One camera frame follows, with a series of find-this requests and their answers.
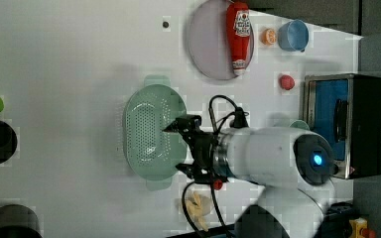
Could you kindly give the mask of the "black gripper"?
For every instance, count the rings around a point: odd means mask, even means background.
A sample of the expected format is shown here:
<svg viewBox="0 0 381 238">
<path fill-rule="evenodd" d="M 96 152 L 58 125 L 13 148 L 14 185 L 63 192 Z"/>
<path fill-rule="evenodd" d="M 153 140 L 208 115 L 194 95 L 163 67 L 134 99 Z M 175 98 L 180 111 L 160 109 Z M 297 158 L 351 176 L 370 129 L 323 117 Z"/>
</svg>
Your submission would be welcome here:
<svg viewBox="0 0 381 238">
<path fill-rule="evenodd" d="M 199 126 L 201 117 L 198 115 L 183 115 L 168 125 L 163 132 L 179 133 L 188 144 L 193 162 L 180 163 L 176 169 L 184 173 L 189 179 L 199 184 L 211 184 L 225 177 L 219 175 L 213 168 L 213 149 L 217 145 L 213 133 L 203 132 Z"/>
</svg>

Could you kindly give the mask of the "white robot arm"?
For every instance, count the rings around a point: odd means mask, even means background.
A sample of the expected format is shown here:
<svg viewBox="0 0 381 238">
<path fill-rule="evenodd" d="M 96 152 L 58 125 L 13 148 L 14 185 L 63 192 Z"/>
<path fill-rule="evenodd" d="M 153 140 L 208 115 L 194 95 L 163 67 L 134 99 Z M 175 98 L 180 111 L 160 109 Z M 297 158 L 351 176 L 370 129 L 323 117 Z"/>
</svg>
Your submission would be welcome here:
<svg viewBox="0 0 381 238">
<path fill-rule="evenodd" d="M 263 187 L 235 221 L 235 237 L 315 238 L 334 199 L 328 141 L 292 127 L 204 132 L 200 123 L 200 116 L 185 115 L 164 128 L 182 136 L 193 158 L 177 169 L 198 184 L 239 179 Z"/>
</svg>

